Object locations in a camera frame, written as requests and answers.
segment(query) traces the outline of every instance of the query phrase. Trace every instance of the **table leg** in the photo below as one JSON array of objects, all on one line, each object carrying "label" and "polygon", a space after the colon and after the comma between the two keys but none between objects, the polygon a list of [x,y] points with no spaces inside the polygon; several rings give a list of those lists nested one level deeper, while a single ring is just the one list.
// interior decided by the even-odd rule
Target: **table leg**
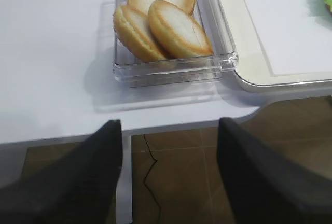
[{"label": "table leg", "polygon": [[0,188],[20,179],[27,148],[0,148]]},{"label": "table leg", "polygon": [[116,223],[131,224],[132,215],[132,164],[131,164],[131,137],[123,137],[123,165],[116,189]]}]

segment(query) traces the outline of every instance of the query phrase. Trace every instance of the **white tray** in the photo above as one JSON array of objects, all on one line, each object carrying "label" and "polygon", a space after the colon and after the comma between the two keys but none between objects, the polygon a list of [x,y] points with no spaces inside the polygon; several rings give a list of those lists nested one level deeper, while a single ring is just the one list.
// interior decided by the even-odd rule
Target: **white tray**
[{"label": "white tray", "polygon": [[273,75],[245,1],[221,1],[239,56],[235,74],[244,90],[271,92],[299,87],[332,87],[332,72]]}]

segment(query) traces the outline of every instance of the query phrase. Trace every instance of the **white table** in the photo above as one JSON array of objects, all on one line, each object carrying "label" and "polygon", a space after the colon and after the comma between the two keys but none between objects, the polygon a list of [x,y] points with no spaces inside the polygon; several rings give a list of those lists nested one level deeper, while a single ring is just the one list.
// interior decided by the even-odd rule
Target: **white table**
[{"label": "white table", "polygon": [[222,82],[124,87],[112,73],[113,4],[0,0],[0,186],[19,178],[27,147],[82,140],[120,119],[125,159],[117,222],[130,223],[131,135],[216,126],[220,117],[241,122],[269,102],[308,92],[267,100],[241,90],[232,75]]}]

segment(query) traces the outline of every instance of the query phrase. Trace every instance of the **brown tile floor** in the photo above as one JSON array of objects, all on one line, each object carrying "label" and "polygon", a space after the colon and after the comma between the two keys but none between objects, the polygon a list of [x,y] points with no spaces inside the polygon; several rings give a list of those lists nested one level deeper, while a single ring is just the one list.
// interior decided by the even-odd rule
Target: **brown tile floor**
[{"label": "brown tile floor", "polygon": [[[332,179],[332,104],[329,98],[279,102],[242,126],[290,159]],[[217,128],[146,135],[158,163],[148,184],[162,207],[161,223],[234,223],[216,164]],[[77,144],[29,149],[23,176]],[[152,159],[142,136],[133,138],[134,223],[156,223],[158,209],[143,179]],[[114,222],[114,204],[108,218]]]}]

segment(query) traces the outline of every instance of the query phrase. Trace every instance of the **clear plastic container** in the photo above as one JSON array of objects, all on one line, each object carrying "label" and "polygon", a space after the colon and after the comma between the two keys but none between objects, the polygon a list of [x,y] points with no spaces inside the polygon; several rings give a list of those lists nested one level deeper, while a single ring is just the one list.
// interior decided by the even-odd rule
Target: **clear plastic container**
[{"label": "clear plastic container", "polygon": [[[116,7],[126,0],[115,0]],[[235,69],[238,62],[220,0],[196,0],[194,18],[210,38],[214,55],[143,63],[116,37],[113,71],[115,78],[129,87],[216,79]]]}]

